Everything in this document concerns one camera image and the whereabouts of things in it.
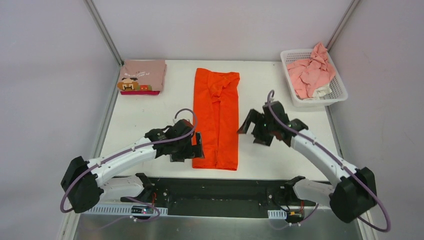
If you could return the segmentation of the orange t shirt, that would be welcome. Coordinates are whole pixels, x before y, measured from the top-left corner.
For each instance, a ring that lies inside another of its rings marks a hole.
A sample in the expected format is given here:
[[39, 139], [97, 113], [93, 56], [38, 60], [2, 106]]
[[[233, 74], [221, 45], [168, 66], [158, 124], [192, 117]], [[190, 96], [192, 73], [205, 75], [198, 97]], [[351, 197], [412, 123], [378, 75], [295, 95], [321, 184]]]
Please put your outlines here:
[[239, 164], [238, 72], [198, 68], [194, 77], [193, 111], [202, 138], [203, 158], [194, 158], [194, 169], [236, 171]]

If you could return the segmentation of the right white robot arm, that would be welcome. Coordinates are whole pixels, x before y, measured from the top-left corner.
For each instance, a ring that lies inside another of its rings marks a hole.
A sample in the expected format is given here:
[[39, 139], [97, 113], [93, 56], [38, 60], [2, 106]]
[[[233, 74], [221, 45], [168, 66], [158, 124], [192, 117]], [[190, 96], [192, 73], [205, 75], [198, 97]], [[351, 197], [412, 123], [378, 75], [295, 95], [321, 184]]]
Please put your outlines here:
[[296, 176], [283, 186], [284, 200], [296, 205], [302, 200], [330, 207], [344, 223], [359, 218], [381, 201], [377, 196], [374, 173], [347, 162], [317, 141], [316, 136], [301, 120], [289, 120], [279, 101], [265, 104], [263, 112], [250, 109], [238, 134], [246, 134], [254, 124], [253, 142], [270, 146], [273, 139], [283, 141], [288, 147], [307, 158], [328, 179], [324, 184]]

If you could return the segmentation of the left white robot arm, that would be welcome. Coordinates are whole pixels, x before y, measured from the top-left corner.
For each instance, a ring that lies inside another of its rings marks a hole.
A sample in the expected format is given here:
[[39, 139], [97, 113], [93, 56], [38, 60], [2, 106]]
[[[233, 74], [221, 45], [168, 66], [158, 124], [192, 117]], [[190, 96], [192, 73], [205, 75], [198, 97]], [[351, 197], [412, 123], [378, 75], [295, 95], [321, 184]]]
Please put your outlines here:
[[60, 210], [84, 213], [100, 201], [132, 198], [147, 202], [153, 195], [153, 184], [144, 173], [121, 177], [122, 172], [140, 163], [169, 156], [171, 162], [203, 158], [202, 135], [186, 119], [178, 120], [165, 128], [154, 128], [144, 137], [115, 153], [84, 160], [78, 156], [71, 160], [62, 180], [65, 194]]

